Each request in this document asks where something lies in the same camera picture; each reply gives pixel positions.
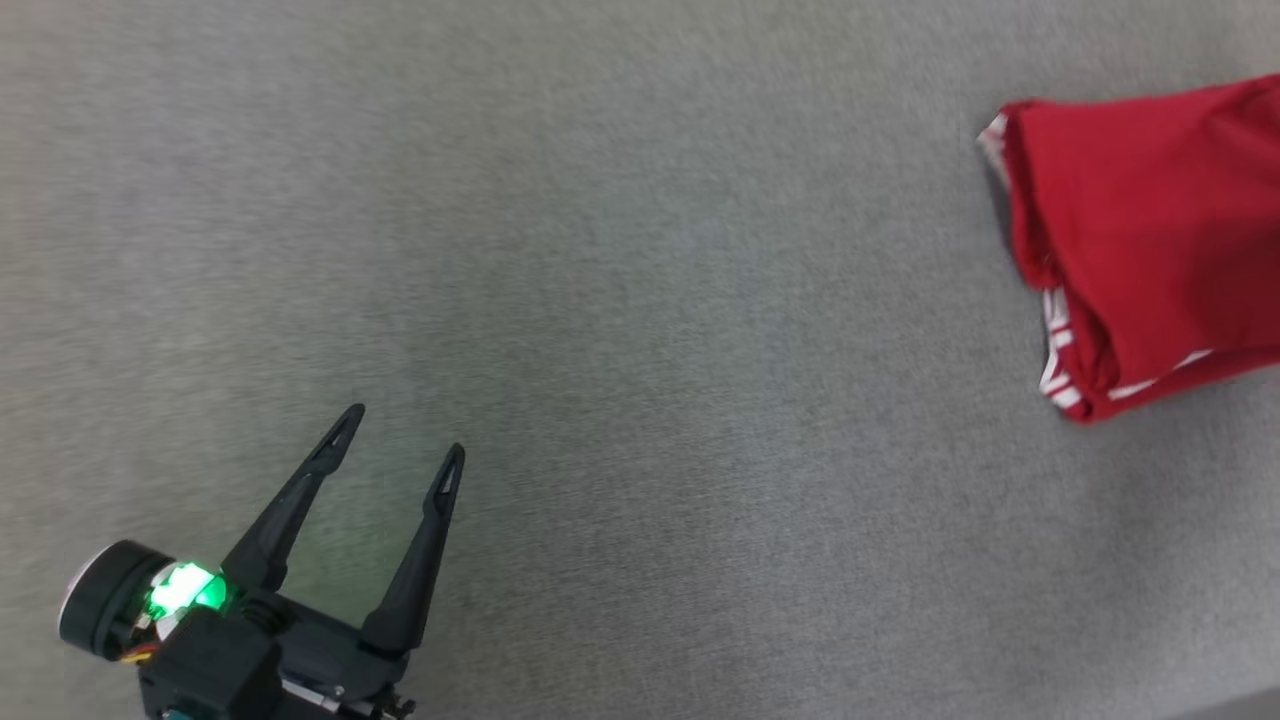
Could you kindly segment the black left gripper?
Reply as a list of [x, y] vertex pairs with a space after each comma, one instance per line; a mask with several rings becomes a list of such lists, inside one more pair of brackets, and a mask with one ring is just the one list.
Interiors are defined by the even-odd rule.
[[323, 482], [364, 419], [353, 404], [282, 486], [221, 571], [168, 560], [148, 574], [148, 712], [157, 719], [407, 719], [397, 691], [420, 647], [466, 452], [453, 443], [381, 602], [352, 626], [279, 593]]

